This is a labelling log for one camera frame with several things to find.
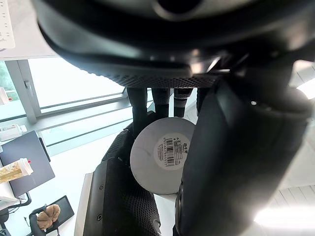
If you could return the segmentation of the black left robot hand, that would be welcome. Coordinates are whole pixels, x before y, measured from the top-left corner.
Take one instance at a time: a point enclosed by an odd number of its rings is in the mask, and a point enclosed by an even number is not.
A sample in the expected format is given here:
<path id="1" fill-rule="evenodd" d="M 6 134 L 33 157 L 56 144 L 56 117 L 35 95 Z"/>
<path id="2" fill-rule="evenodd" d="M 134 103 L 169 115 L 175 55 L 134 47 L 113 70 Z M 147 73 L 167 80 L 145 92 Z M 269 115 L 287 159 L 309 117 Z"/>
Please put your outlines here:
<path id="1" fill-rule="evenodd" d="M 128 90 L 133 130 L 145 91 L 197 88 L 198 122 L 180 177 L 177 236 L 239 236 L 270 201 L 313 105 L 289 85 L 315 58 L 312 0 L 34 0 L 63 59 Z"/>

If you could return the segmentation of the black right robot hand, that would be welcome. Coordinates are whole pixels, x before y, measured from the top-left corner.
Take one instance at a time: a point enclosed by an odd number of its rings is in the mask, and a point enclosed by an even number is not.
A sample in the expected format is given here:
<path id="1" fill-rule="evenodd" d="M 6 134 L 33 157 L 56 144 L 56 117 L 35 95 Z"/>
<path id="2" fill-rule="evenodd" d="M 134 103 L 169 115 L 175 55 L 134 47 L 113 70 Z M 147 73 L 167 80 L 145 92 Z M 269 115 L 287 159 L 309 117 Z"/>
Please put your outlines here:
<path id="1" fill-rule="evenodd" d="M 161 235 L 154 195 L 131 172 L 133 142 L 130 124 L 116 136 L 96 169 L 85 175 L 74 235 Z"/>

